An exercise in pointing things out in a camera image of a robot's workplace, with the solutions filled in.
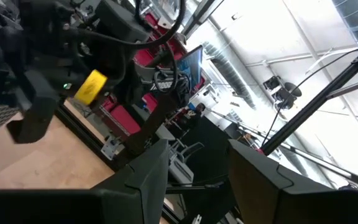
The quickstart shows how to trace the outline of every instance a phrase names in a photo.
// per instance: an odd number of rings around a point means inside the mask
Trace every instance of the wire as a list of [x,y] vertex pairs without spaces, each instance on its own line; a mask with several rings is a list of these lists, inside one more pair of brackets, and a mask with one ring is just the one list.
[[96,29],[93,25],[94,22],[96,22],[99,18],[96,15],[91,16],[87,20],[85,20],[83,23],[81,23],[78,27],[82,29],[86,29],[87,27],[91,27],[92,29]]
[[[158,31],[158,30],[154,30],[157,32],[157,34],[161,37],[161,33]],[[179,72],[178,72],[178,65],[177,65],[177,62],[175,60],[175,56],[173,54],[173,51],[171,49],[171,47],[169,46],[168,42],[165,42],[164,44],[164,47],[166,48],[166,50],[168,51],[168,56],[170,58],[170,60],[172,61],[172,70],[173,70],[173,81],[172,81],[172,84],[170,86],[170,88],[165,91],[163,89],[160,88],[160,86],[158,85],[158,72],[156,72],[153,76],[153,82],[154,82],[154,85],[156,87],[156,89],[161,92],[161,93],[170,93],[171,91],[173,91],[176,87],[177,87],[177,84],[178,84],[178,79],[179,79]]]
[[[123,46],[118,46],[118,51],[120,52],[120,64],[125,65],[126,61],[125,61],[125,57],[124,57],[124,47]],[[73,40],[71,42],[71,52],[73,54],[73,58],[74,58],[74,62],[80,66],[80,68],[82,69],[83,73],[85,74],[90,74],[91,73],[91,69],[85,64],[84,60],[82,59],[79,51],[78,51],[78,42],[77,40]],[[112,78],[108,78],[106,84],[104,84],[105,87],[112,87],[113,85],[117,85],[118,83],[120,83],[121,81],[123,81],[125,74],[126,74],[126,66],[121,66],[121,69],[118,72],[118,76],[115,79]]]
[[84,117],[86,117],[90,112],[91,112],[91,110],[89,109],[84,109],[84,108],[86,108],[86,106],[85,105],[82,105],[82,104],[80,104],[80,103],[77,103],[77,102],[71,102],[72,104],[73,104],[73,106],[77,109],[77,110],[79,110],[79,111],[81,111],[81,113],[82,113],[82,115],[84,116]]
[[187,78],[187,81],[189,82],[189,90],[191,91],[190,75],[188,75],[187,73],[184,73],[184,72],[181,75]]
[[185,203],[183,201],[183,196],[182,195],[179,195],[179,202],[177,202],[179,207],[181,208],[181,210],[183,211],[183,214],[185,214],[185,216],[187,215],[187,210],[186,210],[186,207],[185,207]]
[[289,97],[292,96],[292,92],[294,92],[295,90],[297,90],[302,84],[304,84],[304,82],[306,82],[306,81],[307,81],[309,78],[311,78],[312,76],[316,75],[316,74],[317,74],[318,72],[320,72],[322,69],[324,69],[324,68],[326,68],[326,67],[332,65],[333,63],[335,63],[335,62],[337,62],[338,60],[342,59],[342,58],[345,57],[346,55],[349,55],[350,53],[357,52],[357,51],[358,51],[358,49],[355,49],[355,50],[351,50],[351,51],[349,51],[349,52],[344,53],[343,55],[341,55],[341,56],[338,57],[337,59],[333,60],[332,62],[329,62],[329,63],[326,64],[325,66],[322,66],[321,68],[317,69],[317,71],[313,72],[313,73],[310,74],[308,77],[306,77],[301,83],[299,83],[299,85],[297,85],[297,86],[290,92],[290,94],[287,96],[287,98],[283,101],[283,103],[281,104],[281,106],[278,108],[277,113],[276,113],[276,116],[275,116],[274,119],[273,119],[273,123],[272,123],[272,125],[271,125],[269,131],[267,132],[266,137],[264,138],[264,141],[262,142],[262,146],[261,146],[261,147],[263,147],[263,145],[265,144],[265,142],[266,142],[266,140],[267,140],[267,138],[268,138],[270,132],[271,132],[272,129],[273,129],[274,123],[276,122],[277,117],[278,117],[278,115],[280,114],[281,108],[282,108],[283,105],[286,103],[286,101],[289,99]]
[[140,5],[142,4],[142,0],[136,0],[135,3],[135,20],[139,23],[143,22],[140,18]]
[[[277,101],[275,101],[275,102],[273,103],[273,110],[274,110],[274,112],[276,112],[276,113],[278,113],[278,110],[276,109],[276,105],[278,105],[279,103],[280,103],[280,102],[277,102]],[[278,118],[280,118],[280,120],[282,120],[282,121],[288,122],[287,119],[285,119],[285,118],[283,118],[283,117],[281,117],[281,116],[278,116]]]
[[86,0],[82,0],[81,2],[75,2],[74,0],[70,0],[70,5],[72,7],[81,7],[81,5],[85,2]]
[[193,182],[193,183],[187,183],[187,184],[183,184],[183,183],[168,183],[170,185],[192,185],[192,186],[195,186],[195,185],[205,185],[206,182],[209,182],[209,181],[212,181],[212,180],[216,180],[216,179],[220,179],[222,177],[227,177],[228,174],[223,174],[223,175],[219,175],[219,176],[216,176],[216,177],[212,177],[210,179],[206,179],[206,180],[201,180],[201,181],[197,181],[197,182]]
[[99,34],[97,32],[92,32],[90,30],[85,29],[78,29],[71,27],[69,28],[69,31],[71,34],[73,34],[75,37],[86,37],[98,41],[102,41],[108,44],[121,44],[126,45],[128,47],[133,47],[135,49],[145,49],[145,48],[151,48],[155,46],[159,46],[162,44],[165,44],[168,40],[170,40],[175,33],[178,31],[181,22],[183,21],[183,18],[185,17],[186,12],[186,0],[180,0],[180,10],[179,10],[179,16],[177,18],[177,21],[174,23],[172,28],[168,30],[161,38],[158,38],[157,40],[146,42],[146,43],[132,43],[132,42],[126,42],[114,37],[110,37],[107,35]]

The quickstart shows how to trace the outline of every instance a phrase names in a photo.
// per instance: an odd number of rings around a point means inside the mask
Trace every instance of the wooden floor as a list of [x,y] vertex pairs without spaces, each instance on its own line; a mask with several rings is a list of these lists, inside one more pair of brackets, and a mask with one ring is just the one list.
[[[69,103],[65,105],[104,140]],[[6,127],[0,128],[0,189],[89,189],[113,174],[56,117],[46,135],[33,144],[14,144]]]

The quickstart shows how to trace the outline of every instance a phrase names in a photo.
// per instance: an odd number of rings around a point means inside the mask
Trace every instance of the green light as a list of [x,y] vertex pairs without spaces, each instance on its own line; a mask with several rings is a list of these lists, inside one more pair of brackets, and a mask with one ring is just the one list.
[[63,88],[64,88],[65,90],[69,90],[69,89],[71,88],[71,83],[66,83],[66,84],[64,84],[64,85],[63,85]]

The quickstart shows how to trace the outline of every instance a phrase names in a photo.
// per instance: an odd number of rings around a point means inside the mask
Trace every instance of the person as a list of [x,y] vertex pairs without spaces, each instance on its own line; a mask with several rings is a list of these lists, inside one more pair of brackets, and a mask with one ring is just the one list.
[[205,108],[204,103],[199,103],[194,110],[182,109],[180,113],[172,119],[174,124],[171,123],[168,127],[169,131],[176,138],[181,138],[183,134],[197,126],[198,122],[202,118]]
[[346,186],[342,186],[342,187],[338,188],[338,190],[357,190],[357,186],[348,184]]

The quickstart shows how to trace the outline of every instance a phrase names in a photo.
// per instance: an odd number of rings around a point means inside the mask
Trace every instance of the desk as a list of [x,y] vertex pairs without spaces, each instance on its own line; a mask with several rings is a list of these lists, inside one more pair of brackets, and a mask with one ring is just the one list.
[[[140,109],[136,105],[132,105],[131,107],[143,119],[143,121],[145,121],[145,120],[147,120],[147,118],[149,118],[149,116],[150,116],[149,112],[147,112],[143,109]],[[155,132],[155,134],[160,139],[168,139],[169,141],[176,140],[176,138],[172,135],[172,133],[164,125],[161,125],[158,128],[158,130]]]

